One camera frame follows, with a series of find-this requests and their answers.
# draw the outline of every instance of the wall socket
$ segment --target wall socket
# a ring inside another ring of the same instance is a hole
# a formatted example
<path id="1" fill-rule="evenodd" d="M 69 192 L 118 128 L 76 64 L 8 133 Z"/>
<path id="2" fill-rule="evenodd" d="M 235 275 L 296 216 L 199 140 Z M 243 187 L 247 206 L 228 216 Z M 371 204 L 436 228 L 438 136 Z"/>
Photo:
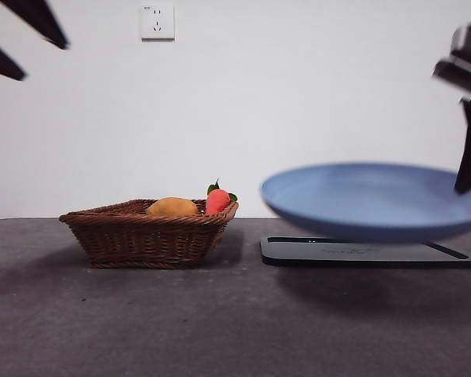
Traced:
<path id="1" fill-rule="evenodd" d="M 141 40 L 174 40 L 174 6 L 147 2 L 141 6 Z"/>

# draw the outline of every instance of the woven basket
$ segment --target woven basket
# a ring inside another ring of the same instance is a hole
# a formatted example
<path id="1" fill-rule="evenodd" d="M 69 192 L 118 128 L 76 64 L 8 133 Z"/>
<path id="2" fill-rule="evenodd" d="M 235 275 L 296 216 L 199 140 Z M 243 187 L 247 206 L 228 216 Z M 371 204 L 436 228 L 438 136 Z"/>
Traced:
<path id="1" fill-rule="evenodd" d="M 204 214 L 206 201 L 193 200 L 200 214 L 148 216 L 155 199 L 136 199 L 60 216 L 82 245 L 93 268 L 195 267 L 220 241 L 234 218 L 237 202 L 222 212 Z"/>

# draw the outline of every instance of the light blue plate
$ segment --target light blue plate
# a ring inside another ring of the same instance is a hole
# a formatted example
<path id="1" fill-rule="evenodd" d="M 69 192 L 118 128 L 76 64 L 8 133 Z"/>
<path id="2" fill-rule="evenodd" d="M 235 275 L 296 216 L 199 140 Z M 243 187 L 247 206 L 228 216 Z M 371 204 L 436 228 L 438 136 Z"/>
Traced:
<path id="1" fill-rule="evenodd" d="M 372 243 L 424 243 L 471 230 L 471 191 L 450 171 L 340 163 L 284 171 L 261 186 L 279 216 L 314 233 Z"/>

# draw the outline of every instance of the white wall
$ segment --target white wall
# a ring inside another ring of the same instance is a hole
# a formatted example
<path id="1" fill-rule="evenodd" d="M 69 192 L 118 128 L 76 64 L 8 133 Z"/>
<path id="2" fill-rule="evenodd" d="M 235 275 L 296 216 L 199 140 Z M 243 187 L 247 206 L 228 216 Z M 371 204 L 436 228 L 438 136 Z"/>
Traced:
<path id="1" fill-rule="evenodd" d="M 51 0 L 71 40 L 45 42 L 0 4 L 0 218 L 132 198 L 239 196 L 311 163 L 457 170 L 457 89 L 432 79 L 471 0 L 176 0 L 175 42 L 142 42 L 140 1 Z"/>

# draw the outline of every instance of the table surface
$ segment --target table surface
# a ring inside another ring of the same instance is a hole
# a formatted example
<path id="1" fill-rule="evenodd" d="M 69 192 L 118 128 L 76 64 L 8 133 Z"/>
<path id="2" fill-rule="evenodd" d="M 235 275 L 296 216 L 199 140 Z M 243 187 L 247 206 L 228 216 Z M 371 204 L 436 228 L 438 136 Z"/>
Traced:
<path id="1" fill-rule="evenodd" d="M 311 235 L 236 218 L 198 269 L 90 269 L 0 220 L 0 376 L 471 377 L 471 269 L 275 267 L 263 236 Z"/>

